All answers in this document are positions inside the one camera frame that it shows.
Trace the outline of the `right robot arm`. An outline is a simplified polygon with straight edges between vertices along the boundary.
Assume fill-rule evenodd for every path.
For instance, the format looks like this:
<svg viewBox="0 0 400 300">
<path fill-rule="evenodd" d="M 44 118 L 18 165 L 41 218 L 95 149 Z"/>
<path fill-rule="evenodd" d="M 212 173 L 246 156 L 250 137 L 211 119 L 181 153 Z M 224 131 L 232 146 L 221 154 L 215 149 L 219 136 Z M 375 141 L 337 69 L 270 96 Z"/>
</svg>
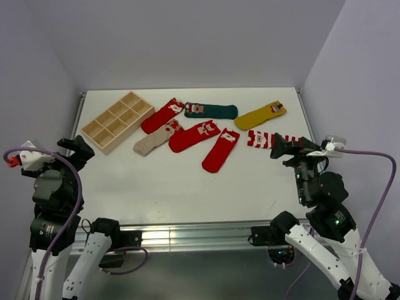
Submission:
<svg viewBox="0 0 400 300">
<path fill-rule="evenodd" d="M 279 133 L 274 134 L 270 157 L 291 156 L 283 165 L 294 170 L 299 203 L 310 209 L 307 220 L 333 252 L 325 249 L 287 211 L 271 221 L 271 238 L 298 248 L 331 281 L 339 299 L 399 299 L 399 285 L 382 275 L 366 249 L 369 233 L 360 235 L 343 205 L 349 194 L 342 176 L 318 170 L 322 161 L 348 153 L 345 145 L 344 139 L 334 136 L 317 145 L 305 137 L 288 141 Z"/>
</svg>

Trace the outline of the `red sock with santa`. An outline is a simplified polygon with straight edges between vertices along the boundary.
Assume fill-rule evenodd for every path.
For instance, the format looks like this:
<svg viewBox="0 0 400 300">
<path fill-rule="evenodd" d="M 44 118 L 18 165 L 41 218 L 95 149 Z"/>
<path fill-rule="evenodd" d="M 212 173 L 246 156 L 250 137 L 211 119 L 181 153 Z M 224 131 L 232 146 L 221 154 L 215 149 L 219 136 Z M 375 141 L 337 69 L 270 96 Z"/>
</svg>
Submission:
<svg viewBox="0 0 400 300">
<path fill-rule="evenodd" d="M 202 168 L 209 173 L 217 173 L 234 149 L 240 134 L 231 128 L 223 129 L 215 145 L 202 161 Z"/>
</svg>

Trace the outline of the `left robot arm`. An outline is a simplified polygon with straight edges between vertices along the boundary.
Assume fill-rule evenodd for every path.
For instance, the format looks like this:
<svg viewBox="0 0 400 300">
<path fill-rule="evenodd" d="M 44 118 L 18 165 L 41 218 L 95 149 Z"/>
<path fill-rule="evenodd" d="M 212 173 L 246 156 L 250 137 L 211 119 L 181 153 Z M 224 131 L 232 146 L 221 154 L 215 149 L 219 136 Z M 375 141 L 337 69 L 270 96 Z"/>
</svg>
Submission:
<svg viewBox="0 0 400 300">
<path fill-rule="evenodd" d="M 29 242 L 33 263 L 30 295 L 33 299 L 83 299 L 89 279 L 99 269 L 106 251 L 119 247 L 122 234 L 118 221 L 96 219 L 76 265 L 65 275 L 84 204 L 76 176 L 94 157 L 94 150 L 80 135 L 62 138 L 57 145 L 72 154 L 56 159 L 49 153 L 36 152 L 36 141 L 24 143 L 19 153 L 21 174 L 35 180 Z"/>
</svg>

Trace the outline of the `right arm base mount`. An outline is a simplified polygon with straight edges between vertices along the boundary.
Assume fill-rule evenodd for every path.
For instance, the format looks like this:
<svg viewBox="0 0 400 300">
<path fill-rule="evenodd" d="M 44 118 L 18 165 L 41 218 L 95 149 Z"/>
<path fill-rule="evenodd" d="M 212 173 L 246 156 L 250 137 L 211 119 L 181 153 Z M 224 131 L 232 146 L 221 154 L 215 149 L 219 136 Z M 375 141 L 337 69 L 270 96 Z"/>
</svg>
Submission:
<svg viewBox="0 0 400 300">
<path fill-rule="evenodd" d="M 274 266 L 283 268 L 294 262 L 294 247 L 274 226 L 253 226 L 247 242 L 254 247 L 265 247 L 269 260 Z"/>
</svg>

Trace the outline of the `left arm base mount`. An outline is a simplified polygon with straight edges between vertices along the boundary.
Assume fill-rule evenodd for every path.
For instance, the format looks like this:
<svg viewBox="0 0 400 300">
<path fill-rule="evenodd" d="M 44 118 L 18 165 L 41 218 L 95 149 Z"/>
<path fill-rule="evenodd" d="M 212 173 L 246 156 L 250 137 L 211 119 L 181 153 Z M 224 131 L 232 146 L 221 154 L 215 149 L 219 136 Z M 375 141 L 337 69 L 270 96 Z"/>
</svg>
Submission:
<svg viewBox="0 0 400 300">
<path fill-rule="evenodd" d="M 121 237 L 119 241 L 112 245 L 111 248 L 123 248 L 128 246 L 140 246 L 142 241 L 142 231 L 121 231 Z M 124 264 L 126 257 L 126 251 L 119 252 L 107 252 L 101 262 L 99 267 L 103 269 L 120 268 Z"/>
</svg>

